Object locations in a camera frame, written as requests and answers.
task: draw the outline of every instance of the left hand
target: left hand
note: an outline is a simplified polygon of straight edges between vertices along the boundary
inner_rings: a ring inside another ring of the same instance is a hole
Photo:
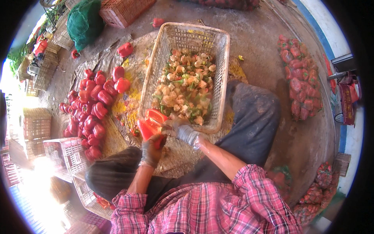
[[[151,136],[148,141],[142,142],[142,159],[139,165],[143,165],[143,163],[148,164],[149,166],[156,168],[157,164],[160,161],[162,155],[162,148],[166,143],[166,137],[164,137],[161,141],[160,148],[156,149],[154,143],[161,137],[160,134],[156,134]]]

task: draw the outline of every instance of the cut red pepper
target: cut red pepper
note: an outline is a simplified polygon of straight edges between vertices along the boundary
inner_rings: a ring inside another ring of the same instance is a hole
[[[122,58],[129,56],[133,51],[134,47],[132,47],[130,42],[126,42],[117,49],[117,53],[119,53]]]
[[[75,49],[75,50],[73,50],[72,52],[71,52],[71,57],[73,58],[73,59],[76,59],[76,58],[78,58],[80,56],[80,53],[78,53],[78,51]]]

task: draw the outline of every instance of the white wall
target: white wall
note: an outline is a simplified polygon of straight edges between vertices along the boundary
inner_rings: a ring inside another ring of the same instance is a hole
[[[356,125],[347,126],[347,140],[346,140],[346,154],[351,155],[351,160],[345,177],[339,177],[338,188],[346,196],[352,186],[354,177],[356,175],[358,162],[360,160],[362,140],[364,137],[364,108],[357,108]]]
[[[346,38],[338,23],[320,0],[300,0],[317,21],[329,42],[335,58],[350,54]]]

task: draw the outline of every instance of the person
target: person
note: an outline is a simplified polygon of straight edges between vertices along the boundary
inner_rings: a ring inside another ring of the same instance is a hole
[[[142,150],[128,147],[91,165],[87,184],[117,207],[112,233],[302,232],[262,168],[279,125],[278,98],[235,80],[227,84],[226,101],[234,123],[215,144],[188,121],[165,122],[177,139],[205,154],[180,178],[152,175],[161,158],[153,144],[160,135],[143,142]]]

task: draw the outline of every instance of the white plastic basket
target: white plastic basket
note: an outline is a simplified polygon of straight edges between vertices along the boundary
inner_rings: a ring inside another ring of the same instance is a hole
[[[94,192],[88,187],[87,183],[77,177],[73,177],[73,183],[77,190],[80,201],[83,204],[83,207],[91,211],[92,213],[103,217],[104,219],[110,220],[113,210],[111,210],[109,207],[103,209],[101,205],[96,202]]]
[[[204,125],[193,126],[196,131],[216,133],[222,124],[230,53],[229,34],[217,28],[172,22],[161,26],[145,75],[139,116],[144,117],[145,111],[151,108],[152,94],[158,85],[157,80],[161,76],[162,68],[169,61],[170,51],[182,48],[209,53],[215,58],[217,69],[213,79],[212,113],[204,121]]]

